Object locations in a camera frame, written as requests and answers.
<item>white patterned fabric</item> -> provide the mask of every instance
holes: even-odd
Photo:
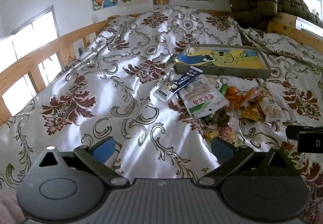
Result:
[[[256,85],[270,89],[287,121],[254,122],[238,113],[238,134],[256,151],[279,146],[292,159],[311,192],[303,219],[312,223],[323,199],[323,159],[298,153],[297,143],[286,139],[285,128],[323,125],[322,54],[286,36],[242,29],[230,17],[212,17],[184,6],[114,19],[72,69],[3,124],[0,187],[17,189],[47,146],[72,151],[106,136],[117,142],[114,170],[130,181],[136,177],[197,180],[218,167],[203,139],[211,128],[190,118],[177,96],[166,103],[153,96],[162,83],[180,77],[174,73],[173,60],[189,43],[257,46],[265,53],[270,79],[211,79],[217,88],[228,83],[241,92]]]

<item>bed frame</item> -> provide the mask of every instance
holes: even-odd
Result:
[[[221,15],[231,15],[230,11],[202,11],[209,13],[215,17]],[[64,36],[61,36],[56,40],[53,40],[48,44],[22,57],[14,64],[9,66],[2,73],[0,73],[0,125],[2,125],[12,116],[12,114],[10,113],[3,101],[2,95],[15,82],[17,82],[25,74],[28,74],[33,84],[33,87],[36,93],[38,94],[46,87],[40,74],[38,64],[49,58],[54,53],[57,53],[60,65],[62,68],[64,68],[70,62],[76,59],[73,43],[82,39],[84,47],[87,48],[91,43],[89,35],[95,33],[97,36],[107,25],[108,22],[119,16],[120,15],[111,16],[105,21],[86,26]],[[295,16],[288,14],[279,14],[277,17],[273,18],[273,20],[269,22],[267,26],[267,32],[287,35],[299,42],[300,44],[307,44],[313,49],[316,49],[317,51],[323,53],[323,41],[321,39],[318,39],[312,35],[297,30],[295,29],[295,26]]]

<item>window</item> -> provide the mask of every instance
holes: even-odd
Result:
[[[0,41],[1,56],[5,57],[5,65],[0,66],[0,72],[24,57],[33,50],[57,39],[58,32],[53,13],[53,7],[40,13],[13,35]],[[38,65],[42,78],[47,86],[61,71],[56,54]],[[36,95],[28,74],[19,79],[3,94],[3,100],[12,115],[18,113],[29,100]]]

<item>window frame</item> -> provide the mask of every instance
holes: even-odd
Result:
[[[34,16],[33,18],[29,19],[27,22],[25,22],[23,25],[21,25],[20,27],[18,27],[17,29],[15,29],[14,31],[11,32],[11,35],[15,35],[16,33],[18,33],[19,31],[21,31],[23,28],[25,28],[27,25],[33,23],[35,20],[37,20],[39,17],[52,12],[53,14],[53,20],[54,20],[54,26],[55,26],[55,30],[56,30],[56,35],[57,38],[59,38],[59,29],[57,27],[57,22],[56,22],[56,17],[55,17],[55,12],[54,12],[54,5],[48,7],[47,9],[41,11],[40,13],[38,13],[36,16]]]

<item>cardboard box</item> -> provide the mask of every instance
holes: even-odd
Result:
[[[267,63],[263,53],[255,47],[248,46],[236,46],[236,45],[219,45],[219,44],[192,44],[187,45],[183,50],[182,54],[188,53],[189,49],[193,47],[195,50],[212,50],[218,49],[242,49],[242,50],[252,50],[257,52],[257,56],[259,61],[261,62],[264,69],[259,68],[248,68],[248,67],[223,67],[223,66],[203,66],[203,65],[195,65],[195,64],[186,64],[183,62],[177,62],[175,64],[175,70],[179,74],[185,73],[190,66],[196,66],[197,68],[203,71],[203,74],[207,75],[229,75],[229,76],[238,76],[238,77],[250,77],[250,78],[262,78],[268,79],[270,78],[271,69],[269,64]]]

